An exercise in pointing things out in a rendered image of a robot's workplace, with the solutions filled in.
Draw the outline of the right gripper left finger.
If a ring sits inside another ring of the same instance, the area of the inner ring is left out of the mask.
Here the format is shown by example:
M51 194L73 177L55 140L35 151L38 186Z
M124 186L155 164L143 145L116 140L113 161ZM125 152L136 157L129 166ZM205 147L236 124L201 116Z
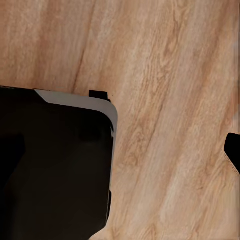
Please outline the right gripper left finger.
M21 133L0 138L0 193L26 152Z

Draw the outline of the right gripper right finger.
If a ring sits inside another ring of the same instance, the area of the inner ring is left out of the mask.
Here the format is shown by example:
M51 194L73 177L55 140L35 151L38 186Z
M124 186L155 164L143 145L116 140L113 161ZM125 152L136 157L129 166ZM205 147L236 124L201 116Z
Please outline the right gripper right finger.
M235 165L240 173L240 135L235 133L229 133L227 135L224 151Z

